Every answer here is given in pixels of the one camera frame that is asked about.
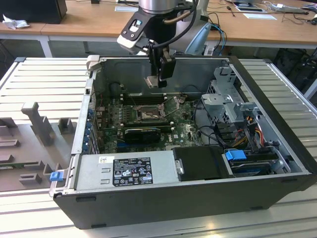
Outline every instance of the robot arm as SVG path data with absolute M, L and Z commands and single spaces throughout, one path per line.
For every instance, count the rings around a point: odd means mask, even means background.
M 150 88 L 166 87 L 173 76 L 176 60 L 170 47 L 187 54 L 197 54 L 211 24 L 208 23 L 209 0 L 139 0 L 134 13 L 117 42 L 132 53 L 146 52 L 151 63 Z

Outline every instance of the black computer case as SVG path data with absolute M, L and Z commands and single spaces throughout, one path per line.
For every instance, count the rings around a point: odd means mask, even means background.
M 60 24 L 66 15 L 65 0 L 2 0 L 1 18 L 4 14 L 14 20 Z

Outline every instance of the paper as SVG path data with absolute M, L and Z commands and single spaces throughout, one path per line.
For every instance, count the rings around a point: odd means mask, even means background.
M 262 20 L 277 20 L 272 15 L 266 15 L 266 14 L 252 14 L 252 13 L 244 13 L 248 19 L 262 19 Z
M 13 20 L 6 17 L 5 15 L 3 15 L 3 19 L 4 20 L 2 21 L 2 23 L 13 30 L 15 30 L 16 28 L 24 28 L 30 26 L 25 20 Z
M 124 11 L 124 12 L 136 12 L 138 11 L 138 7 L 133 6 L 116 6 L 114 11 Z

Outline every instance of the blue cable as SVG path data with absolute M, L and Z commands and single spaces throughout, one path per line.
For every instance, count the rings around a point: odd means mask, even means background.
M 216 28 L 218 30 L 218 32 L 221 34 L 221 37 L 222 37 L 222 47 L 221 47 L 221 50 L 219 52 L 219 55 L 221 54 L 221 52 L 223 51 L 223 48 L 224 48 L 224 44 L 225 44 L 225 38 L 224 38 L 224 34 L 223 34 L 223 31 L 217 27 L 216 25 L 213 25 L 214 28 Z

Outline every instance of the power supply label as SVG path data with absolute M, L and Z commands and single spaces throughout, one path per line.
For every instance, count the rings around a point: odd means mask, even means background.
M 116 187 L 153 183 L 151 160 L 146 158 L 113 160 L 113 180 Z

